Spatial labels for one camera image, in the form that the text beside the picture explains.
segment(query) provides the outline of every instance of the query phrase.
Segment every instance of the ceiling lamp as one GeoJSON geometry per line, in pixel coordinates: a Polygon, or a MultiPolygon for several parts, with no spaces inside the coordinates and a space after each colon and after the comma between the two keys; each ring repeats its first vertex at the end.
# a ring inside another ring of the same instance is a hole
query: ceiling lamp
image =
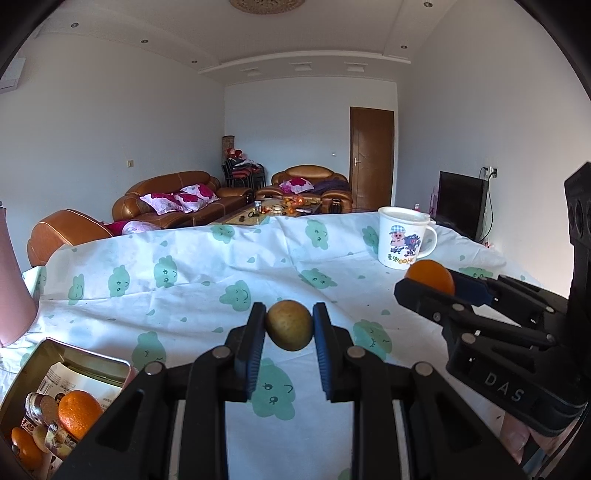
{"type": "Polygon", "coordinates": [[[233,7],[255,15],[282,14],[300,7],[306,0],[230,0],[233,7]]]}

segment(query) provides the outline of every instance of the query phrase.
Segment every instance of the bed sheet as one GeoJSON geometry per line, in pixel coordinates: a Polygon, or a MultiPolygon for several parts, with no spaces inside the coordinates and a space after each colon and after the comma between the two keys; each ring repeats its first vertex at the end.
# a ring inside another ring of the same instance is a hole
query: bed sheet
{"type": "MultiPolygon", "coordinates": [[[[47,336],[138,369],[154,360],[174,367],[222,344],[253,302],[269,308],[293,299],[310,310],[325,302],[334,325],[388,362],[432,363],[497,432],[502,411],[445,371],[440,327],[396,302],[394,284],[404,272],[378,262],[378,231],[377,213],[268,217],[253,227],[163,230],[62,248],[38,271],[35,323],[0,349],[0,398],[47,336]]],[[[429,258],[447,268],[536,283],[500,253],[436,231],[429,258]]],[[[252,401],[226,408],[230,477],[347,478],[352,405],[325,400],[314,341],[286,352],[266,338],[262,358],[252,401]]]]}

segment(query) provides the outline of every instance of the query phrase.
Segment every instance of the white mug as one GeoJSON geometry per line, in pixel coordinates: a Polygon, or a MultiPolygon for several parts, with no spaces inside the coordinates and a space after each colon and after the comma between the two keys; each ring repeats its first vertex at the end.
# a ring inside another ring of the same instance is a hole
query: white mug
{"type": "Polygon", "coordinates": [[[406,270],[417,258],[435,250],[437,232],[429,225],[429,215],[400,207],[381,207],[378,212],[378,260],[386,267],[406,270]],[[427,231],[431,232],[433,241],[421,251],[427,231]]]}

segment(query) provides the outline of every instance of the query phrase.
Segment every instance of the floor lamp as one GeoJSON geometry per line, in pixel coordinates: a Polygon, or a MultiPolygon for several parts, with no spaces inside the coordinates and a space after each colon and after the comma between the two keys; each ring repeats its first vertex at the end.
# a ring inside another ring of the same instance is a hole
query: floor lamp
{"type": "Polygon", "coordinates": [[[36,316],[37,306],[22,280],[0,202],[0,347],[24,335],[36,316]]]}

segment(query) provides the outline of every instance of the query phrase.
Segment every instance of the television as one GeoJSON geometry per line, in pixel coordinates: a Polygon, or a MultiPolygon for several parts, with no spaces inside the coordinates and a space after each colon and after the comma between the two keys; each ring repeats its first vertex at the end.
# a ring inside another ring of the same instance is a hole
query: television
{"type": "Polygon", "coordinates": [[[487,192],[487,180],[439,172],[435,221],[470,240],[481,241],[487,192]]]}

